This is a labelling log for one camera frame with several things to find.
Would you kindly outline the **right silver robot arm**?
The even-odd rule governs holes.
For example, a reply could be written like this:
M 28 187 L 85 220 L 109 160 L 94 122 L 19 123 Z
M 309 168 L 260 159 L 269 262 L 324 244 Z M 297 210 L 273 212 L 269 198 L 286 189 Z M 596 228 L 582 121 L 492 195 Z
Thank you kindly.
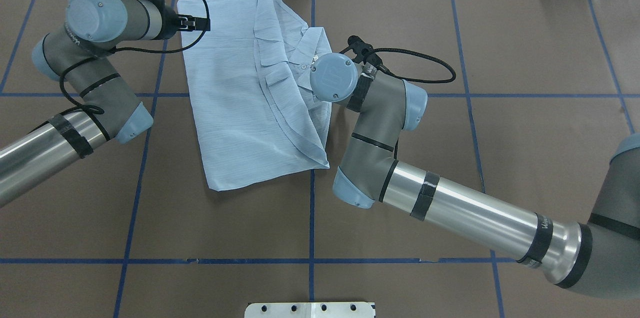
M 588 222 L 559 222 L 394 158 L 402 130 L 414 130 L 426 91 L 339 53 L 310 68 L 314 95 L 358 113 L 333 182 L 343 202 L 393 206 L 540 269 L 555 286 L 602 299 L 639 296 L 639 134 L 610 159 Z

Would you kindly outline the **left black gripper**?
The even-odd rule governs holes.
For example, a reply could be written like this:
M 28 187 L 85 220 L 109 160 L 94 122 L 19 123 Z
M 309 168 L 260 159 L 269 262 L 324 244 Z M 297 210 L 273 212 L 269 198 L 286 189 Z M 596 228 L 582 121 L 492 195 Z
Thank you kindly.
M 208 18 L 178 16 L 171 8 L 163 8 L 161 14 L 161 30 L 158 33 L 159 40 L 173 38 L 178 30 L 187 32 L 208 32 L 211 30 L 210 20 Z

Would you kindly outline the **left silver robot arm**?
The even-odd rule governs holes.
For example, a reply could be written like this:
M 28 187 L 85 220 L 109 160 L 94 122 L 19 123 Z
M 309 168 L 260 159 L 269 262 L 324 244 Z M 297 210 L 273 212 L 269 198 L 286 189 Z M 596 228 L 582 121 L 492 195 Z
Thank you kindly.
M 32 51 L 34 66 L 58 82 L 68 110 L 1 150 L 1 205 L 7 206 L 75 161 L 153 126 L 151 113 L 108 57 L 121 42 L 167 40 L 211 28 L 205 17 L 175 13 L 164 0 L 69 0 L 64 25 Z

